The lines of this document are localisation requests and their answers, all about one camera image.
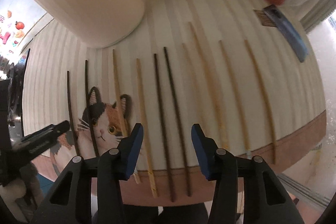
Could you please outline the pale wooden chopstick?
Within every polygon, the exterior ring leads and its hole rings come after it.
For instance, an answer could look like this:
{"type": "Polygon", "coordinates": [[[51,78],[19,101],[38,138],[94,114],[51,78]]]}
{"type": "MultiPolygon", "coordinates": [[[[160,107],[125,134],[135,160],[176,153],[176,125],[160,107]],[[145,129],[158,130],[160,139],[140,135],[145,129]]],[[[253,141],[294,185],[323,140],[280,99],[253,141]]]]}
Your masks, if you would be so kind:
{"type": "Polygon", "coordinates": [[[207,124],[206,124],[205,117],[204,117],[203,104],[202,104],[201,93],[200,93],[200,89],[199,89],[199,85],[197,81],[197,75],[195,73],[194,66],[191,61],[191,57],[190,57],[187,45],[185,43],[182,43],[182,48],[183,48],[183,53],[184,53],[184,56],[187,62],[187,70],[188,70],[188,73],[191,79],[191,85],[192,85],[192,89],[194,93],[194,101],[195,101],[196,108],[197,108],[199,124],[202,126],[203,129],[206,130],[207,124]]]}

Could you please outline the bamboo chopstick far right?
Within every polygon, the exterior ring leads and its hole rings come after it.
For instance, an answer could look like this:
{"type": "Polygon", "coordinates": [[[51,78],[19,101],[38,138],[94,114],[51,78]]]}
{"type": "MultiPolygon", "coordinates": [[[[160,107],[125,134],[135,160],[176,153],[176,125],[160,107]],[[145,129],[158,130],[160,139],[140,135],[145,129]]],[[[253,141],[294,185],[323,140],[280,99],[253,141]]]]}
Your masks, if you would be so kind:
{"type": "Polygon", "coordinates": [[[268,96],[268,93],[267,93],[267,90],[264,84],[264,80],[263,80],[260,67],[257,63],[256,57],[247,39],[244,40],[244,44],[247,48],[248,55],[251,58],[253,68],[256,73],[258,85],[259,85],[260,92],[261,92],[262,101],[265,106],[266,118],[267,118],[269,128],[270,128],[270,136],[271,136],[272,147],[273,147],[272,160],[273,160],[273,164],[277,164],[277,138],[276,138],[276,131],[275,131],[275,126],[274,126],[274,119],[273,119],[273,113],[272,113],[272,108],[270,105],[269,96],[268,96]]]}

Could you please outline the blue smartphone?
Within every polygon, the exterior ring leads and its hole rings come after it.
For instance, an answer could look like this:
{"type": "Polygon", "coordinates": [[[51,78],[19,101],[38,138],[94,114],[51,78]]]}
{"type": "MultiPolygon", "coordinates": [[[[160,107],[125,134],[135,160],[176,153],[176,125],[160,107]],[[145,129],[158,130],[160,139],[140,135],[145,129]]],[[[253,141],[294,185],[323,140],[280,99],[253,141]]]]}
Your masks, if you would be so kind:
{"type": "Polygon", "coordinates": [[[262,10],[284,36],[298,60],[303,63],[308,55],[308,49],[288,18],[275,5],[264,7],[262,10]]]}

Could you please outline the striped cat placemat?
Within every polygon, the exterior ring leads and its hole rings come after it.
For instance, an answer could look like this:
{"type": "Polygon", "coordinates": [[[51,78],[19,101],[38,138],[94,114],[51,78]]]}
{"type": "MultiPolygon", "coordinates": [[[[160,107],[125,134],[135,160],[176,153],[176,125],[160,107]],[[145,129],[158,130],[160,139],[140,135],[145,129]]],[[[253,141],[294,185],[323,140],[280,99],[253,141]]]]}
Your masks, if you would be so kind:
{"type": "MultiPolygon", "coordinates": [[[[115,46],[92,49],[58,21],[51,21],[34,37],[23,89],[23,127],[31,134],[49,124],[69,120],[67,71],[70,71],[73,121],[80,154],[89,159],[116,147],[122,137],[114,92],[112,50],[116,50],[118,80],[126,128],[141,123],[136,59],[141,60],[142,82],[153,172],[158,197],[151,193],[144,142],[137,162],[140,183],[122,184],[123,200],[134,205],[184,205],[209,201],[214,184],[201,174],[191,141],[191,128],[199,124],[194,93],[182,43],[187,45],[197,75],[207,129],[203,132],[219,147],[219,128],[207,87],[205,71],[188,22],[197,32],[216,84],[224,112],[230,153],[245,156],[238,110],[219,40],[230,57],[246,117],[252,155],[262,156],[280,173],[301,160],[326,134],[326,106],[317,60],[309,51],[301,63],[277,28],[263,26],[257,12],[264,0],[147,0],[138,28],[115,46]],[[277,164],[265,106],[247,39],[260,67],[272,108],[277,138],[277,164]],[[185,138],[192,196],[186,193],[185,173],[165,55],[167,47],[185,138]],[[157,54],[163,112],[176,200],[170,201],[154,58],[157,54]]],[[[55,180],[76,155],[72,133],[34,160],[38,172],[55,180]]]]}

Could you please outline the bamboo chopstick taped tip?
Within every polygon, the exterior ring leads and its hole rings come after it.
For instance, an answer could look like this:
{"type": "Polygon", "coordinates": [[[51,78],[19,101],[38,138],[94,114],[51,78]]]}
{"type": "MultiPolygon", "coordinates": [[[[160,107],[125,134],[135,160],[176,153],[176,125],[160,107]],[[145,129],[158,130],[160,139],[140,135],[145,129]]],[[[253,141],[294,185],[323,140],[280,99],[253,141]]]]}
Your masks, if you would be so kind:
{"type": "Polygon", "coordinates": [[[235,98],[239,120],[240,120],[240,125],[241,125],[241,131],[243,134],[244,148],[246,151],[245,154],[246,154],[247,159],[252,159],[251,142],[249,138],[248,127],[247,127],[246,117],[244,114],[242,99],[241,99],[240,92],[239,92],[238,82],[235,77],[235,73],[232,67],[232,63],[230,61],[230,57],[225,49],[225,46],[222,40],[219,40],[219,45],[220,45],[220,49],[221,49],[224,62],[227,66],[228,75],[229,75],[230,82],[232,85],[232,90],[234,93],[234,98],[235,98]]]}

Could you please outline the dark chopstick far left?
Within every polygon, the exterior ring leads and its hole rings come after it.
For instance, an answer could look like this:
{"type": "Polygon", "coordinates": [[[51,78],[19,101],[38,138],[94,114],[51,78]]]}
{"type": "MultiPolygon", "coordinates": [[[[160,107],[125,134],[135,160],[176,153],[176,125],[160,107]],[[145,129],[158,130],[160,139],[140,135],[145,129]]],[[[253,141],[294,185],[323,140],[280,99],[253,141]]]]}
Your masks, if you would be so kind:
{"type": "Polygon", "coordinates": [[[69,114],[69,119],[70,119],[70,129],[72,131],[75,151],[76,151],[76,155],[80,156],[80,149],[77,143],[77,135],[76,135],[75,125],[74,125],[74,116],[72,112],[70,71],[67,71],[67,104],[68,104],[68,114],[69,114]]]}

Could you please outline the long bamboo chopstick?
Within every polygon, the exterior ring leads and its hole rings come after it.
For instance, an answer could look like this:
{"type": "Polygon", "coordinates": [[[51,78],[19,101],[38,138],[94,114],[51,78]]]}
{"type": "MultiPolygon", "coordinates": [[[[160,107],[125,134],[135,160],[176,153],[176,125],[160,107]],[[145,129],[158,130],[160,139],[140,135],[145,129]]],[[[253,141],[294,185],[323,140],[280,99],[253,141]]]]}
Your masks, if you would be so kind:
{"type": "Polygon", "coordinates": [[[229,140],[228,140],[228,134],[227,134],[226,126],[225,126],[224,120],[223,120],[224,112],[223,112],[223,109],[222,109],[219,101],[217,100],[216,84],[215,84],[215,81],[212,77],[209,63],[207,62],[205,54],[203,53],[203,50],[201,48],[201,44],[200,44],[199,38],[197,36],[197,32],[196,32],[196,30],[195,30],[195,28],[194,28],[194,26],[191,22],[188,22],[188,24],[189,24],[189,28],[190,28],[190,31],[191,31],[192,36],[193,36],[193,41],[194,41],[197,53],[198,53],[198,55],[201,59],[201,64],[202,64],[203,70],[205,71],[206,83],[207,83],[207,87],[209,89],[211,103],[214,107],[215,119],[217,121],[218,128],[219,128],[220,144],[223,148],[229,149],[230,148],[230,143],[229,143],[229,140]]]}

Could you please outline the dark brown chopstick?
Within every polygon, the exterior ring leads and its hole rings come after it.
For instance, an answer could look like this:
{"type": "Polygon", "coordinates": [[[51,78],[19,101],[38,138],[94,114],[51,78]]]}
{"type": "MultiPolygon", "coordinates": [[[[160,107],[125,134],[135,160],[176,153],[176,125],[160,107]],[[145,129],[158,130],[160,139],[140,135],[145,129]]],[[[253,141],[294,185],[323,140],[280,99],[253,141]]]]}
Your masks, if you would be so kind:
{"type": "Polygon", "coordinates": [[[192,196],[191,179],[190,179],[190,174],[189,174],[189,167],[188,167],[188,164],[187,164],[185,138],[184,138],[184,135],[183,135],[183,127],[182,127],[181,115],[180,115],[180,110],[179,110],[179,104],[178,104],[178,100],[177,100],[174,78],[173,78],[173,73],[172,73],[172,70],[171,70],[169,53],[168,53],[167,47],[163,48],[163,53],[165,55],[165,62],[166,62],[167,73],[168,73],[168,78],[169,78],[169,85],[170,85],[171,95],[172,95],[172,98],[173,98],[175,120],[176,120],[176,123],[177,123],[179,143],[180,143],[180,147],[181,147],[182,160],[183,160],[183,169],[184,169],[184,173],[185,173],[186,193],[187,193],[188,197],[191,197],[192,196]]]}
{"type": "Polygon", "coordinates": [[[173,181],[173,175],[171,172],[170,153],[169,153],[169,147],[168,147],[168,141],[167,141],[165,116],[163,112],[161,84],[160,84],[160,77],[159,77],[158,57],[156,53],[153,55],[153,58],[154,58],[155,84],[156,84],[157,100],[158,100],[158,107],[159,107],[159,121],[160,121],[161,132],[162,132],[167,180],[168,180],[168,186],[169,186],[169,195],[170,195],[170,201],[175,202],[176,200],[175,186],[174,186],[174,181],[173,181]]]}

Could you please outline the light wooden chopstick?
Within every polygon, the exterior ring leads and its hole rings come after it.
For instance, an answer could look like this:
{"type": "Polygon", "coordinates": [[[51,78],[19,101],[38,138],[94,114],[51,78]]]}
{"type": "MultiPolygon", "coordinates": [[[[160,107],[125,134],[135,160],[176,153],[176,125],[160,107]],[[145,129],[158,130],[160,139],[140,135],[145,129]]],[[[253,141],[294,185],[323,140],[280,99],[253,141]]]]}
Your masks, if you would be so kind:
{"type": "Polygon", "coordinates": [[[128,131],[126,128],[126,123],[125,123],[125,117],[123,115],[123,110],[122,110],[122,103],[121,103],[121,93],[120,93],[120,83],[118,80],[118,67],[117,67],[117,58],[116,58],[116,50],[112,50],[112,61],[113,61],[113,77],[114,77],[114,92],[116,95],[116,106],[117,106],[117,111],[118,111],[118,119],[120,122],[120,128],[121,128],[121,133],[122,137],[125,139],[128,137],[128,131]]]}
{"type": "Polygon", "coordinates": [[[148,125],[147,125],[147,117],[146,117],[146,110],[145,110],[145,98],[144,98],[144,91],[143,91],[142,70],[141,70],[141,60],[140,59],[136,59],[136,72],[137,72],[139,112],[140,112],[141,124],[143,125],[143,131],[144,131],[143,141],[144,141],[144,148],[146,152],[147,174],[149,178],[152,196],[154,198],[157,198],[158,190],[156,186],[155,175],[153,172],[153,161],[152,161],[152,155],[151,155],[150,139],[148,135],[148,125]]]}

